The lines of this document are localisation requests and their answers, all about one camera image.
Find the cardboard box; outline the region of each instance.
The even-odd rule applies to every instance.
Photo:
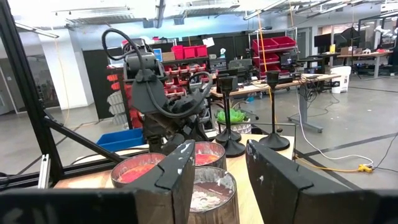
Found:
[[[174,52],[164,52],[162,53],[162,57],[164,62],[175,60]]]
[[[341,55],[351,55],[352,52],[349,50],[351,47],[342,47],[341,48]],[[362,48],[354,47],[354,54],[362,54]]]

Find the yellow extension cord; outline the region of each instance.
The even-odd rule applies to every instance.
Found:
[[[289,6],[290,6],[290,19],[292,21],[292,27],[294,26],[294,22],[293,22],[293,12],[292,12],[292,5],[291,2],[289,0]],[[264,43],[262,41],[262,29],[261,29],[261,18],[260,18],[260,12],[257,10],[257,17],[258,17],[258,21],[259,21],[259,32],[260,32],[260,38],[261,38],[261,49],[262,49],[262,58],[264,60],[264,68],[265,71],[267,72],[267,66],[266,66],[266,53],[264,51]],[[269,97],[269,101],[272,104],[272,99],[271,99],[271,89],[268,89],[268,93],[270,95]],[[358,166],[357,169],[353,169],[353,170],[346,170],[346,169],[334,169],[334,168],[327,168],[327,167],[319,167],[319,166],[315,166],[299,157],[296,156],[297,159],[299,159],[300,161],[302,161],[304,164],[313,167],[313,168],[317,168],[317,169],[321,169],[321,170],[330,170],[330,171],[335,171],[335,172],[367,172],[367,173],[372,173],[373,169],[364,165],[364,164],[360,164]]]

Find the black metal frame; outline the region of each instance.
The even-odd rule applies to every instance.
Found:
[[[35,82],[30,70],[24,47],[15,26],[7,0],[0,0],[0,37],[6,49],[6,53],[14,72],[16,82],[21,91],[27,114],[37,138],[42,154],[48,154],[51,158],[50,183],[54,186],[59,180],[92,174],[114,167],[123,160],[115,153],[108,152],[87,138],[73,132],[55,121],[46,113],[41,99],[37,93]],[[54,129],[66,137],[86,146],[101,154],[106,159],[87,162],[84,164],[62,166],[61,158],[57,151],[51,130]],[[13,187],[31,187],[38,184],[39,173],[15,175],[0,180],[0,190]]]

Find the white column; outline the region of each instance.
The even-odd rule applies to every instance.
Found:
[[[39,35],[61,109],[94,102],[81,47],[74,31],[52,30],[55,39]]]
[[[317,55],[318,54],[318,47],[314,47],[314,41],[313,38],[318,35],[318,26],[312,26],[311,27],[311,55]],[[312,62],[311,64],[312,67],[317,66],[316,62]]]

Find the yellow cable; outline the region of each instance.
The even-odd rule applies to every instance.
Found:
[[[65,122],[63,123],[64,126],[67,125],[67,122],[69,120],[69,112],[70,112],[70,108],[69,108],[69,97],[68,97],[68,91],[67,91],[67,83],[65,81],[65,74],[63,72],[63,66],[62,66],[62,62],[61,62],[61,58],[60,58],[60,51],[58,48],[58,42],[57,39],[54,39],[54,43],[55,43],[55,50],[57,51],[57,57],[58,57],[58,61],[60,63],[61,66],[61,74],[62,74],[62,79],[63,79],[63,87],[65,88],[65,94],[67,96],[67,118],[65,119]]]
[[[330,171],[335,171],[335,172],[368,172],[371,173],[373,170],[367,166],[364,166],[363,164],[360,164],[358,169],[355,170],[344,170],[344,169],[333,169],[333,168],[326,168],[326,167],[318,167],[315,165],[312,165],[311,163],[299,158],[296,156],[297,159],[299,159],[300,161],[302,161],[303,163],[305,163],[306,165],[310,166],[310,167],[314,167],[317,169],[322,169],[322,170],[330,170]]]
[[[261,18],[260,18],[260,11],[259,10],[257,10],[257,17],[258,17],[258,20],[259,20],[259,32],[260,32],[260,39],[261,39],[262,59],[264,61],[265,71],[267,72],[266,51],[264,50],[264,41],[262,41]],[[268,93],[269,93],[269,103],[272,104],[271,89],[270,88],[268,89]],[[278,119],[277,119],[277,116],[275,114],[275,124],[278,125],[277,123],[278,123]]]

